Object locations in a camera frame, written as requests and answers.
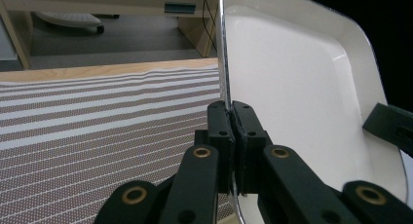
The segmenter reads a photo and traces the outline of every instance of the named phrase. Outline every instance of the white object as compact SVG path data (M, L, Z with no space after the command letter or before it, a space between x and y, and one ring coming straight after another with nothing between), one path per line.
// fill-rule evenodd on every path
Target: white object
M251 105L273 142L327 185L366 180L406 201L400 152L361 128L387 102L359 26L310 0L220 1L222 97ZM262 222L256 196L241 207L247 223Z
M91 14L37 12L46 22L67 27L102 27L100 19Z
M0 18L0 60L16 60L18 55L10 41L3 20Z

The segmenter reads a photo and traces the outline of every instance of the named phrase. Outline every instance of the black cable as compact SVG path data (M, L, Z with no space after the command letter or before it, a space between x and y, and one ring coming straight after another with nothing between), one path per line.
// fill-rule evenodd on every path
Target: black cable
M209 8L209 4L207 3L207 0L204 0L204 1L206 2L206 8L209 11L209 15L210 15L210 18L212 19L213 25L215 26L215 19L213 19L212 12L210 11L210 8Z
M212 37L210 36L209 32L207 31L207 25L206 25L206 21L205 21L205 7L207 5L207 0L204 0L204 4L203 4L203 24L204 24L204 29L206 30L206 34L209 37L210 42L212 43L213 48L216 50L215 44L213 43ZM213 25L215 25L215 21L213 20L213 17L211 17Z

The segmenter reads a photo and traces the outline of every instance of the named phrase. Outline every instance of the desk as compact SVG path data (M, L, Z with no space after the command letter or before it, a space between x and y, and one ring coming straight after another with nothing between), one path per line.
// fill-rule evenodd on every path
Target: desk
M166 14L166 2L192 3L194 14ZM204 0L0 0L0 14L6 24L22 65L29 68L31 18L28 12L66 12L179 17L179 28L202 56L209 54L211 43L202 23ZM217 0L208 0L215 16ZM214 34L211 20L206 28Z

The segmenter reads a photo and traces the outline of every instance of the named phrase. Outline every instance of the striped rug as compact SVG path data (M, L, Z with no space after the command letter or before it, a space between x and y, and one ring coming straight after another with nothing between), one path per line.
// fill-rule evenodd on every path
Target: striped rug
M0 223L93 223L118 186L176 173L218 98L216 65L1 82Z

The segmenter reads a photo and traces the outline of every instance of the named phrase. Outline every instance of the gray floor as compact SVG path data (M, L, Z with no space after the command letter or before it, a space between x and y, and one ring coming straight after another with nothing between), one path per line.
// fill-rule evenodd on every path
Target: gray floor
M177 18L98 16L95 28L49 26L33 16L30 69L201 58L177 28ZM216 56L214 48L212 57ZM0 71L22 70L18 60L0 61Z

